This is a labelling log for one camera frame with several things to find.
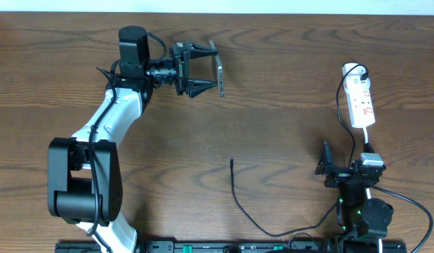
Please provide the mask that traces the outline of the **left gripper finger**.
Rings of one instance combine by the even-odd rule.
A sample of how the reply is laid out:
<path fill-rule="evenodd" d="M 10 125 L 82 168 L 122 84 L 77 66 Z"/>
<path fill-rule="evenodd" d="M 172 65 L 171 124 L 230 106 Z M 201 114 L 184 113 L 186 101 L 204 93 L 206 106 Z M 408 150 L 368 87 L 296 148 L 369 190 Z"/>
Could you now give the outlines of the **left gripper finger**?
<path fill-rule="evenodd" d="M 183 48 L 190 60 L 207 56 L 217 56 L 218 50 L 211 47 L 202 46 L 191 41 L 186 41 Z"/>
<path fill-rule="evenodd" d="M 189 98 L 194 98 L 201 94 L 202 92 L 217 87 L 217 83 L 210 80 L 203 79 L 188 79 L 187 84 L 187 94 Z"/>

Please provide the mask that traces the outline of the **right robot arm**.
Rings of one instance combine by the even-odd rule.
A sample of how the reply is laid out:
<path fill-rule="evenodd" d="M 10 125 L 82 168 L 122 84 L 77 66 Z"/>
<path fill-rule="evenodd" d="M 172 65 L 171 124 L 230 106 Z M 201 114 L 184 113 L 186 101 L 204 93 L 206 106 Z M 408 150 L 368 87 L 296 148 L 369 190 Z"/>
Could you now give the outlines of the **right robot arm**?
<path fill-rule="evenodd" d="M 382 239 L 388 234 L 393 207 L 372 197 L 369 187 L 379 182 L 385 170 L 383 159 L 370 144 L 349 167 L 335 165 L 329 144 L 322 144 L 315 174 L 326 176 L 325 187 L 338 189 L 336 218 L 343 228 L 343 233 L 329 242 L 333 252 L 383 251 Z"/>

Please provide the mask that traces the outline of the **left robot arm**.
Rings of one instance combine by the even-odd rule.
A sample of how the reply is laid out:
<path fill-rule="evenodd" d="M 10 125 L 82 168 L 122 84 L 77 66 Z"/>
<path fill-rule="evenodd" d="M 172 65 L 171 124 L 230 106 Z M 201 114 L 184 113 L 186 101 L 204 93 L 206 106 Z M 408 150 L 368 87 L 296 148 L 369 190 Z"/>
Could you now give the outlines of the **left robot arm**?
<path fill-rule="evenodd" d="M 59 242 L 56 252 L 146 252 L 148 243 L 121 212 L 123 181 L 118 147 L 163 84 L 190 98 L 223 88 L 214 44 L 174 44 L 162 58 L 147 43 L 123 40 L 121 58 L 109 70 L 105 98 L 90 120 L 69 138 L 48 147 L 48 210 L 84 230 L 92 242 Z"/>

